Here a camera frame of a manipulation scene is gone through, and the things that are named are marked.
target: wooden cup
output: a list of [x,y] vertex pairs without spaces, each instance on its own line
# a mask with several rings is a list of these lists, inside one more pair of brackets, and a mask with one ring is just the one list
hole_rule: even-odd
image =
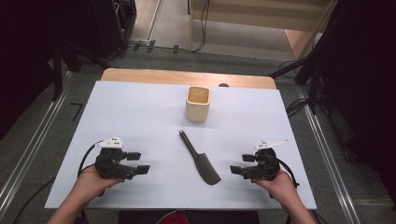
[[207,118],[210,106],[210,89],[191,86],[187,90],[186,119],[203,122]]

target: wooden table edge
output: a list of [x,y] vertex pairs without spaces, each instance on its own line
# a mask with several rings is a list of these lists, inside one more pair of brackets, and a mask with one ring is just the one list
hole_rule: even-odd
[[276,84],[271,77],[155,69],[108,68],[104,71],[101,80],[197,86],[218,86],[226,83],[230,87],[237,88],[276,90]]

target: table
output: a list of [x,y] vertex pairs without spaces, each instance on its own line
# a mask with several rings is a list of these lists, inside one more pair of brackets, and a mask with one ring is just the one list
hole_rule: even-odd
[[[192,23],[199,21],[207,0],[191,0]],[[336,0],[210,0],[208,21],[284,29],[294,57],[301,59],[319,32],[323,32]]]
[[[250,83],[253,88],[240,88],[238,81],[241,86]],[[217,87],[219,82],[232,87]],[[184,118],[187,88],[206,83],[212,92],[208,118],[203,123],[192,123]],[[142,153],[140,161],[122,164],[150,165],[150,170],[147,175],[107,189],[103,197],[90,203],[90,208],[278,209],[279,203],[268,192],[240,175],[232,175],[230,165],[255,165],[243,162],[241,155],[254,154],[253,146],[261,140],[288,139],[286,145],[275,148],[276,154],[301,184],[298,191],[305,206],[316,209],[286,111],[274,87],[269,77],[107,69],[95,84],[46,208],[57,208],[66,197],[88,147],[119,135],[124,150]],[[246,110],[247,106],[255,107]],[[198,153],[206,153],[222,178],[218,184],[209,186],[199,176],[178,136],[180,129],[186,132]],[[97,155],[98,150],[96,153],[93,150],[86,164],[93,163]]]

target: floor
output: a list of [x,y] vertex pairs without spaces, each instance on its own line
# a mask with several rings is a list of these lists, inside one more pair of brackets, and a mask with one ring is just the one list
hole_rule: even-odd
[[[169,47],[178,45],[180,48],[187,47],[188,15],[185,0],[136,0],[138,9],[138,21],[131,38],[131,43],[149,44],[155,40],[156,47]],[[193,46],[201,42],[202,35],[199,32],[199,22],[194,24]],[[191,71],[211,71],[222,73],[239,73],[247,75],[265,76],[284,66],[288,61],[293,61],[284,31],[272,28],[246,27],[240,25],[227,25],[224,23],[209,22],[206,29],[205,47],[201,55],[173,55],[168,51],[159,49],[151,54],[142,52],[127,52],[121,54],[112,64],[116,67],[153,68],[153,69],[190,69]],[[225,55],[226,61],[217,61],[216,55]],[[25,174],[25,178],[18,191],[11,192],[8,197],[14,197],[12,202],[6,204],[5,211],[2,205],[0,212],[1,223],[11,223],[21,205],[33,194],[32,190],[45,184],[57,174],[58,166],[62,163],[63,154],[73,137],[74,130],[78,125],[78,119],[72,121],[78,110],[75,105],[87,101],[95,80],[100,79],[103,71],[94,64],[83,66],[80,74],[65,76],[65,86],[68,93],[64,96],[62,108],[55,118],[51,118],[50,128],[43,130],[46,137],[38,143],[37,152],[32,155],[31,168]],[[303,91],[293,85],[293,71],[276,79],[276,85],[282,93],[285,106],[294,99],[304,96]],[[22,115],[14,125],[9,135],[0,142],[2,157],[2,185],[13,172],[15,164],[23,157],[22,152],[26,146],[30,146],[31,137],[34,136],[36,127],[40,125],[41,118],[46,116],[50,104],[51,88],[48,88],[36,102]],[[391,210],[394,204],[381,185],[378,176],[373,170],[364,164],[348,162],[343,153],[343,146],[334,133],[331,122],[322,113],[318,113],[313,119],[310,118],[309,110],[302,110],[290,119],[298,145],[304,159],[304,166],[313,192],[317,200],[319,213],[325,217],[328,223],[395,223],[396,215]],[[320,125],[323,135],[312,134],[315,121]],[[332,158],[336,161],[335,169],[326,165],[326,150],[331,151]],[[341,183],[345,184],[346,192],[350,201],[354,204],[352,213],[356,212],[358,218],[349,218],[343,207],[342,197],[338,197],[336,180],[332,173],[341,174]],[[42,223],[48,219],[52,211],[43,209],[48,193],[39,194],[30,204],[22,217],[21,223]],[[261,223],[284,223],[286,217],[282,211],[260,211]],[[117,212],[114,211],[89,211],[89,217],[96,221],[93,223],[116,223]]]

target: black curtain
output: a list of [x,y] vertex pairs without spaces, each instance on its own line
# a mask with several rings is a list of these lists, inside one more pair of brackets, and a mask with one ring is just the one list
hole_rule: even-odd
[[49,15],[39,0],[0,4],[0,140],[53,80]]

